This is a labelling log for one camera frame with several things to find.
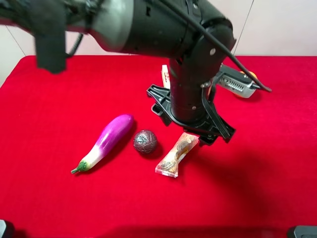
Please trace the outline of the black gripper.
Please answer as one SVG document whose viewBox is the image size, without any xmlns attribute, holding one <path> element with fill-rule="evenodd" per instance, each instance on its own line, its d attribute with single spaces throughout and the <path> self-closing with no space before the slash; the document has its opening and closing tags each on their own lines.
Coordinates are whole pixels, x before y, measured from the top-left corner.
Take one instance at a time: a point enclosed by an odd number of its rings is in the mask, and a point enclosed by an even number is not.
<svg viewBox="0 0 317 238">
<path fill-rule="evenodd" d="M 169 89 L 154 84 L 147 89 L 147 95 L 155 100 L 152 111 L 161 118 L 165 126 L 169 126 L 173 122 L 182 127 L 185 132 L 198 136 L 201 144 L 212 145 L 218 137 L 228 143 L 234 135 L 235 129 L 217 113 L 214 103 L 206 98 L 206 94 L 207 89 L 205 88 L 200 96 L 203 115 L 193 122 L 181 122 L 172 113 Z"/>
</svg>

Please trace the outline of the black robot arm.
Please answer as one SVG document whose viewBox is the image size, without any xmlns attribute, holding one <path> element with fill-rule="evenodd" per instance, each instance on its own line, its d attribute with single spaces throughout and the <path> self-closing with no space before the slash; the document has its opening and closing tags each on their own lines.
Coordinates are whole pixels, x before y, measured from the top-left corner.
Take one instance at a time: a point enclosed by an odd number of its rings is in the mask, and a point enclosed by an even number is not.
<svg viewBox="0 0 317 238">
<path fill-rule="evenodd" d="M 168 58 L 168 99 L 148 89 L 158 114 L 206 144 L 234 134 L 215 110 L 212 80 L 236 40 L 230 20 L 206 0 L 3 0 L 0 22 L 32 34 L 37 65 L 51 73 L 72 56 L 67 31 L 89 34 L 109 52 Z"/>
</svg>

